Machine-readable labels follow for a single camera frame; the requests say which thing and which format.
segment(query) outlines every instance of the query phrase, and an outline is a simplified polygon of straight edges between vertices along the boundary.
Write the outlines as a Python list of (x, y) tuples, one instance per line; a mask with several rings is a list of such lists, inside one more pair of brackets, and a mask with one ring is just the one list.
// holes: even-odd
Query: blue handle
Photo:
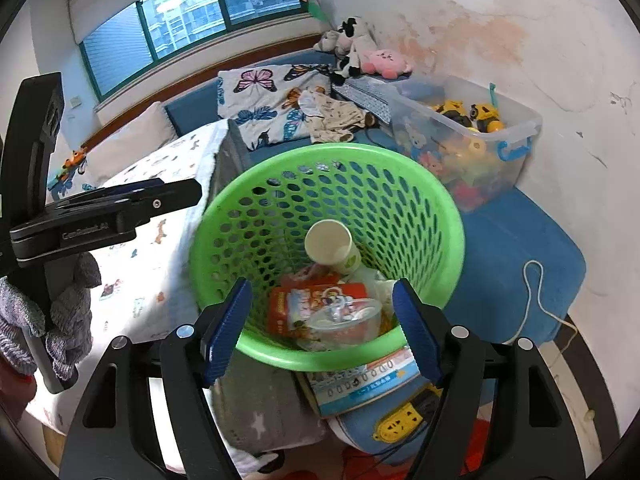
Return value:
[(509, 143), (505, 142), (504, 140), (501, 140), (500, 142), (498, 142), (498, 146), (497, 146), (498, 157), (500, 157), (500, 160), (503, 162), (516, 160), (521, 156), (527, 155), (527, 153), (531, 151), (531, 137), (527, 137), (526, 146), (520, 146), (519, 148), (516, 148), (515, 150), (511, 150), (509, 153), (505, 154), (504, 149), (507, 148), (508, 146), (509, 146)]

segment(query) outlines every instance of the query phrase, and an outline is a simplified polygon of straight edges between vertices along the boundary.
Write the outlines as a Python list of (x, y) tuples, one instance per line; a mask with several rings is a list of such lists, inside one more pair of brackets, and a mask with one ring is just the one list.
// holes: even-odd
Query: beige pillow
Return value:
[(96, 186), (177, 138), (162, 104), (153, 103), (87, 154)]

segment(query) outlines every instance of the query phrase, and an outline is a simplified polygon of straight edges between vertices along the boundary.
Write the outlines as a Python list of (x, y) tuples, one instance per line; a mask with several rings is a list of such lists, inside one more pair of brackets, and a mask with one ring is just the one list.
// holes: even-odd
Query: white cord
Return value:
[(553, 314), (552, 312), (549, 312), (548, 310), (545, 310), (545, 308), (542, 306), (542, 302), (540, 301), (540, 293), (542, 292), (542, 280), (545, 277), (545, 267), (537, 260), (529, 260), (522, 267), (522, 277), (524, 278), (524, 284), (527, 287), (527, 306), (524, 308), (524, 317), (522, 318), (522, 323), (518, 327), (518, 330), (516, 331), (516, 333), (514, 334), (514, 336), (511, 339), (505, 341), (502, 344), (504, 344), (504, 345), (513, 344), (514, 341), (516, 341), (516, 339), (519, 338), (520, 333), (522, 332), (522, 329), (524, 328), (524, 325), (527, 322), (527, 318), (529, 317), (529, 307), (531, 305), (531, 285), (529, 285), (529, 278), (527, 277), (527, 267), (529, 267), (530, 264), (535, 264), (535, 265), (540, 267), (540, 281), (538, 282), (538, 294), (536, 296), (536, 299), (538, 300), (538, 306), (540, 307), (540, 310), (542, 312), (544, 312), (545, 314), (547, 314), (548, 316), (550, 316), (553, 319), (555, 319), (558, 323), (561, 323), (564, 326), (569, 327), (571, 330), (574, 331), (574, 334), (569, 338), (569, 341), (567, 342), (567, 344), (564, 345), (564, 348), (562, 348), (562, 350), (558, 354), (558, 357), (556, 357), (555, 360), (549, 365), (549, 368), (551, 368), (551, 367), (553, 367), (553, 365), (556, 364), (556, 362), (558, 361), (560, 356), (564, 353), (564, 351), (567, 348), (569, 348), (569, 345), (571, 344), (571, 342), (578, 335), (578, 327), (573, 325), (573, 324), (571, 324), (571, 323), (566, 322), (564, 319), (560, 319), (558, 316), (556, 316), (556, 314)]

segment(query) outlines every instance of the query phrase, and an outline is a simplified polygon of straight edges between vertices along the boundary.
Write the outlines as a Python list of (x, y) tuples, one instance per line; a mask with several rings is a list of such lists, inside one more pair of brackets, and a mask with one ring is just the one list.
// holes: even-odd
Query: gloved hand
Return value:
[[(91, 350), (90, 288), (101, 284), (94, 257), (82, 253), (76, 260), (73, 282), (51, 303), (50, 317), (55, 327), (46, 334), (45, 346), (56, 375), (67, 380), (74, 365)], [(36, 336), (45, 335), (44, 314), (20, 290), (0, 279), (0, 352), (23, 375), (33, 375), (36, 364), (22, 334), (27, 328)]]

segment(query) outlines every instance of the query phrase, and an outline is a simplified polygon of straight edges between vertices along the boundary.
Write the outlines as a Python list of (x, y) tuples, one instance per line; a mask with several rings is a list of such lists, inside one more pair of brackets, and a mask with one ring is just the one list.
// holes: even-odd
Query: pink plush toy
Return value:
[(411, 72), (412, 67), (402, 54), (388, 48), (367, 53), (369, 62), (362, 64), (365, 74), (380, 74), (385, 79), (398, 79), (402, 74)]

